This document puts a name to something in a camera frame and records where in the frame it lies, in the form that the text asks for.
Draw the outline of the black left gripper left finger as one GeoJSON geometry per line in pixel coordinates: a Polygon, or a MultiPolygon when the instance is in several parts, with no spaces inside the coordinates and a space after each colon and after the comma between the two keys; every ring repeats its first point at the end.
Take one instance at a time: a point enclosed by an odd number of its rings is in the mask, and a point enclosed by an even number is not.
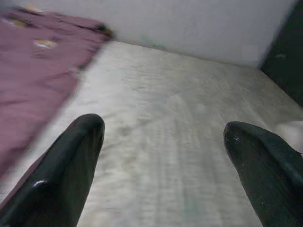
{"type": "Polygon", "coordinates": [[[76,118],[0,203],[0,227],[76,227],[104,133],[99,115],[76,118]]]}

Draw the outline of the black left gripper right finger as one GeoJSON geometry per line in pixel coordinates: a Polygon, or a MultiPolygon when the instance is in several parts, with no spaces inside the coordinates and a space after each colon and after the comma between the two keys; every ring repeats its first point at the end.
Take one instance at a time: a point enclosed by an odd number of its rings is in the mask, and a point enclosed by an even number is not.
{"type": "Polygon", "coordinates": [[[303,227],[303,157],[278,135],[233,121],[224,146],[263,227],[303,227]]]}

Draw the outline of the white pillow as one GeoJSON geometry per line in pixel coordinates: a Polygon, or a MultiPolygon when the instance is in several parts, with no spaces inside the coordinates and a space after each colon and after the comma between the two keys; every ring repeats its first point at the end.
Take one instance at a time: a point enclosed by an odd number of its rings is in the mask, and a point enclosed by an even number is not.
{"type": "Polygon", "coordinates": [[[294,150],[303,155],[303,121],[292,121],[277,125],[276,133],[294,150]]]}

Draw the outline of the mauve cartoon print blanket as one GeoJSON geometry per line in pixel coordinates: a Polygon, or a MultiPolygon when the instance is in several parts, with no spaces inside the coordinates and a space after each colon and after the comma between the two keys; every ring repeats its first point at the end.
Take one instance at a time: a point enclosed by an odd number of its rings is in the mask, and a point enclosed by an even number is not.
{"type": "Polygon", "coordinates": [[[57,114],[103,43],[104,23],[13,8],[0,14],[0,179],[57,114]]]}

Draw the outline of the white quilted mattress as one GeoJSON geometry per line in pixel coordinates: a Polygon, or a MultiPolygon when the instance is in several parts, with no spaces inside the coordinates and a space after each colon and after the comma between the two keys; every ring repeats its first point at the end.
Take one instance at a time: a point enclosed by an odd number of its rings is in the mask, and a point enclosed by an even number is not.
{"type": "Polygon", "coordinates": [[[105,140],[78,227],[262,227],[224,145],[230,121],[269,131],[303,109],[257,69],[110,42],[8,178],[0,201],[78,116],[105,140]]]}

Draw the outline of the dark tufted headboard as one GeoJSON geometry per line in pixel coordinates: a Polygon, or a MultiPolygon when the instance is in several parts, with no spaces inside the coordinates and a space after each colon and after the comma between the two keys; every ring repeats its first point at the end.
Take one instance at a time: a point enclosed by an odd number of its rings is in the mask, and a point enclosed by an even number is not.
{"type": "Polygon", "coordinates": [[[260,70],[303,107],[303,0],[297,0],[260,70]]]}

